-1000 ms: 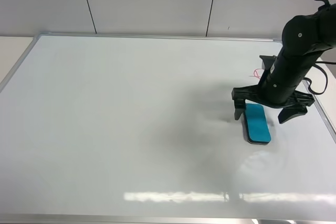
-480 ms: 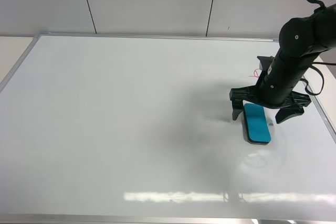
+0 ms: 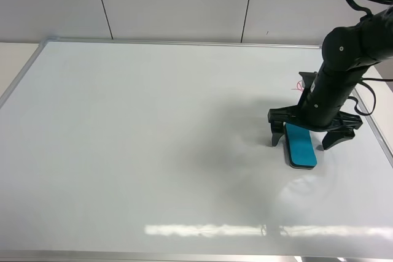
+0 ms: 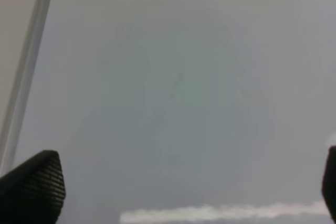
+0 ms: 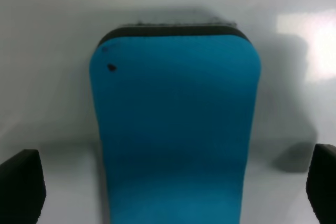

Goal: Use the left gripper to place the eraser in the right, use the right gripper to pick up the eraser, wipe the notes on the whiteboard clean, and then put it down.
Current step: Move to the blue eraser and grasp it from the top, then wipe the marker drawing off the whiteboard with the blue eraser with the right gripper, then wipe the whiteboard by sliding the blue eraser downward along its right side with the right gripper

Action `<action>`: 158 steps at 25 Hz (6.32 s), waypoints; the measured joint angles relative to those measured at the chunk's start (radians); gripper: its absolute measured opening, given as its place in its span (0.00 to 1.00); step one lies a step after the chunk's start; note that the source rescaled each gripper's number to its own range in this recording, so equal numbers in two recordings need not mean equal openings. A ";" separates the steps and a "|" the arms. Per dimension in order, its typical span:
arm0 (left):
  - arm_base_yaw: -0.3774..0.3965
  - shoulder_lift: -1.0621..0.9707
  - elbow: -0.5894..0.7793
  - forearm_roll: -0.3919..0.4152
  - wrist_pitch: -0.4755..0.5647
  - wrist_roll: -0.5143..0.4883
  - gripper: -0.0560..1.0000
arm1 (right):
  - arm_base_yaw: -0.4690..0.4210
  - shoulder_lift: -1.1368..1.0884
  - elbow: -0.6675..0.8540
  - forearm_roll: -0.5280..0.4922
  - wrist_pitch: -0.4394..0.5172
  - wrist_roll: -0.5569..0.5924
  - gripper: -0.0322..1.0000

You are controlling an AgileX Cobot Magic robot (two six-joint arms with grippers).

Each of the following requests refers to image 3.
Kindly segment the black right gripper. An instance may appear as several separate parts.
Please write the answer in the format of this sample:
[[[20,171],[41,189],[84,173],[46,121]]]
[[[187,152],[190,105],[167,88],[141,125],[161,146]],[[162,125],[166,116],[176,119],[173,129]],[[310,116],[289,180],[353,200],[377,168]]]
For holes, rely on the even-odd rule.
[[[328,150],[333,146],[344,141],[352,140],[355,137],[353,129],[359,129],[362,126],[362,119],[358,115],[349,114],[339,111],[333,120],[325,126],[317,126],[308,123],[301,114],[299,106],[282,107],[270,109],[267,115],[271,128],[271,144],[277,146],[280,138],[284,135],[284,123],[299,126],[311,131],[328,131],[322,140],[322,147]]]

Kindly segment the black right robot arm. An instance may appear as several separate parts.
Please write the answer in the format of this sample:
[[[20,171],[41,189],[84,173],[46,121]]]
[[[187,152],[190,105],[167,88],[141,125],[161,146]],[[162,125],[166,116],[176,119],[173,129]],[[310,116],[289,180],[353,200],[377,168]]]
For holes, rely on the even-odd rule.
[[[366,16],[355,26],[333,29],[322,43],[318,72],[301,72],[304,90],[294,106],[270,109],[272,145],[284,135],[289,123],[314,132],[325,132],[324,150],[354,138],[362,125],[361,111],[341,111],[363,75],[378,63],[392,58],[392,9]]]

